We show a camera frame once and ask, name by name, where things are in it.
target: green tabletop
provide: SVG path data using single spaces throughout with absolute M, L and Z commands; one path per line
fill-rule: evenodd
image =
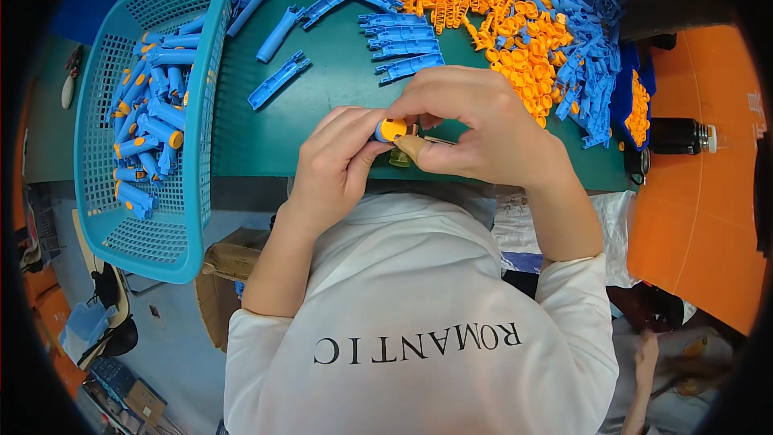
M 266 0 L 236 37 L 227 37 L 215 96 L 212 173 L 220 177 L 287 177 L 295 174 L 298 147 L 317 122 L 333 107 L 357 105 L 385 107 L 401 93 L 410 78 L 379 86 L 385 75 L 375 68 L 396 60 L 372 59 L 367 38 L 357 16 L 377 12 L 360 0 L 347 0 L 306 31 L 293 27 L 268 64 L 255 59 L 257 50 L 274 29 L 288 6 L 310 6 L 316 0 Z M 473 17 L 478 21 L 482 17 Z M 438 38 L 446 64 L 488 67 L 482 52 L 475 52 L 463 27 L 443 32 Z M 257 111 L 247 96 L 276 72 L 297 50 L 312 63 L 296 75 Z M 456 140 L 465 126 L 444 122 L 432 136 Z M 571 120 L 547 118 L 547 129 L 566 144 L 575 171 L 585 189 L 622 191 L 633 184 L 623 170 L 616 143 L 609 149 L 597 145 L 581 149 L 581 129 Z M 381 155 L 373 165 L 372 178 L 405 180 L 459 180 L 427 174 L 411 165 L 396 168 Z

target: person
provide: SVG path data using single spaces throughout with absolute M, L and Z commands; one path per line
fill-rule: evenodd
M 488 228 L 411 191 L 363 195 L 386 118 L 469 127 L 403 137 L 428 172 L 526 189 L 544 269 L 501 279 Z M 618 366 L 601 227 L 563 143 L 501 74 L 423 69 L 384 109 L 340 106 L 295 183 L 229 324 L 224 420 L 242 433 L 594 433 Z
M 711 327 L 634 333 L 612 323 L 620 375 L 598 435 L 689 435 L 732 370 L 733 349 Z

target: blue plastic tray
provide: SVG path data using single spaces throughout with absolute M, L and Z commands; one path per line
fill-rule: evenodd
M 196 62 L 188 82 L 185 142 L 180 168 L 152 189 L 159 196 L 153 217 L 140 220 L 115 198 L 109 111 L 131 49 L 146 31 L 172 32 L 207 11 Z M 209 220 L 209 160 L 215 84 L 229 0 L 119 0 L 94 42 L 78 99 L 73 160 L 83 236 L 94 255 L 131 273 L 174 284 L 198 274 Z M 138 184 L 151 189 L 149 184 Z
M 641 147 L 636 146 L 636 142 L 631 136 L 631 132 L 625 126 L 625 119 L 631 114 L 633 108 L 633 70 L 639 73 L 639 84 L 643 85 L 649 93 L 649 102 L 647 103 L 647 121 L 652 120 L 652 96 L 655 95 L 655 68 L 652 65 L 652 56 L 647 56 L 644 64 L 639 63 L 639 52 L 636 50 L 635 43 L 627 43 L 620 46 L 620 66 L 622 70 L 614 83 L 614 91 L 609 102 L 609 119 L 615 125 L 615 131 L 620 131 L 624 136 L 628 147 L 636 151 L 642 151 L 649 145 L 649 130 L 647 137 Z

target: white t-shirt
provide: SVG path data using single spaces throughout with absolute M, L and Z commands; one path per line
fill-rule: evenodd
M 231 317 L 231 435 L 601 426 L 618 376 L 603 254 L 549 266 L 535 302 L 465 210 L 387 194 L 319 238 L 311 272 L 295 318 Z

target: hand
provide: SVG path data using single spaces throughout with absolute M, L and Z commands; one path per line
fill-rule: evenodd
M 424 129 L 443 119 L 469 126 L 459 144 L 406 136 L 395 144 L 424 171 L 477 178 L 493 184 L 542 187 L 574 175 L 564 144 L 542 130 L 504 76 L 489 69 L 444 66 L 422 69 L 386 117 Z
M 338 106 L 322 118 L 301 145 L 295 183 L 277 220 L 317 238 L 346 217 L 365 193 L 373 160 L 393 148 L 368 141 L 384 118 L 384 110 L 358 106 Z
M 642 331 L 639 335 L 639 349 L 634 354 L 636 362 L 636 385 L 652 389 L 655 365 L 658 363 L 658 337 L 652 331 Z

